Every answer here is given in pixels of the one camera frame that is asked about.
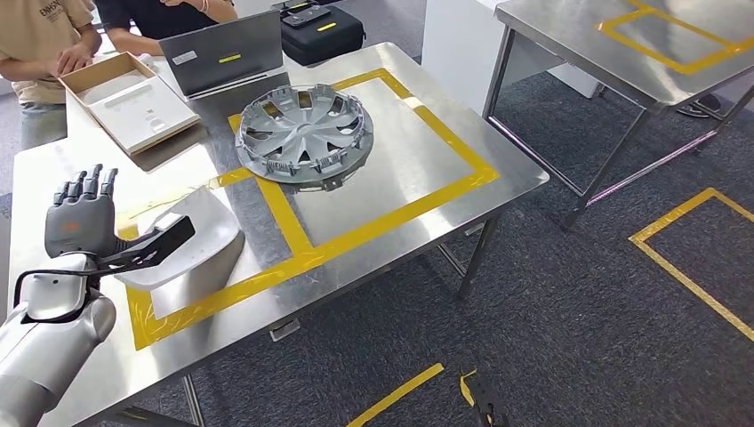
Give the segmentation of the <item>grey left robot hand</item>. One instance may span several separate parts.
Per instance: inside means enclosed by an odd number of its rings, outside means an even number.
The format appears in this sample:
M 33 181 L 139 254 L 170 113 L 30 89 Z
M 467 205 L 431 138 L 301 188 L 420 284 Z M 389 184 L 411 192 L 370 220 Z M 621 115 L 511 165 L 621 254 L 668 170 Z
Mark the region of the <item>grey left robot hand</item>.
M 116 252 L 114 183 L 116 168 L 100 177 L 103 165 L 75 174 L 54 192 L 44 225 L 44 249 L 55 258 L 88 252 L 104 258 Z

